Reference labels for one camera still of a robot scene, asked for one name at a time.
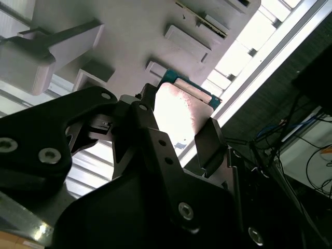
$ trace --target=bright light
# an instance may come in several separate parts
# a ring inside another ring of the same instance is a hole
[[[39,227],[39,229],[36,231],[35,235],[33,236],[33,238],[35,239],[35,241],[38,241],[46,232],[46,225],[41,225]]]

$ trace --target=white rectangular block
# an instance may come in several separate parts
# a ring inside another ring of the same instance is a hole
[[[200,62],[205,62],[211,50],[199,41],[192,38],[174,25],[171,25],[165,34],[165,38],[177,44],[180,48],[191,53]]]
[[[149,72],[155,79],[161,80],[166,73],[167,68],[163,67],[157,62],[150,61],[145,71]]]

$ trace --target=black metal bracket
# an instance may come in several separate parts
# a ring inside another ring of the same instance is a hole
[[[12,142],[2,142],[0,188],[45,193],[61,188],[72,165],[68,139],[74,148],[83,127],[78,122],[116,103],[112,93],[92,87],[2,118],[0,137]],[[66,135],[73,124],[75,137]]]

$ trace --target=screw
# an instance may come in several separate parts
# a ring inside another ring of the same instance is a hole
[[[60,161],[61,154],[57,149],[45,148],[39,152],[38,157],[42,163],[56,164]]]
[[[110,96],[107,93],[102,93],[102,97],[110,100]]]
[[[8,137],[0,138],[0,153],[9,153],[16,150],[18,144],[15,140]]]
[[[259,232],[253,228],[253,227],[249,227],[248,228],[248,233],[250,238],[258,245],[258,246],[263,246],[263,238],[261,237],[261,235],[259,234]]]
[[[147,107],[145,105],[139,105],[140,109],[147,110]]]
[[[191,206],[189,206],[187,203],[185,202],[181,202],[178,205],[178,211],[180,212],[180,214],[182,215],[182,217],[186,220],[192,220],[193,218],[193,210],[191,208]]]

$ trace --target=blue cable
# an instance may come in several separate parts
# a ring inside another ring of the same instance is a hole
[[[315,116],[312,116],[310,119],[308,119],[306,122],[303,123],[298,123],[298,124],[293,124],[292,126],[290,126],[290,128],[294,128],[297,126],[302,126],[302,125],[307,125],[309,123],[311,123],[312,121],[315,120]],[[266,131],[272,130],[274,128],[277,128],[278,126],[274,125],[274,126],[267,126],[265,128],[263,128],[256,136],[256,138],[259,138],[261,135],[263,135],[264,133],[266,133]]]

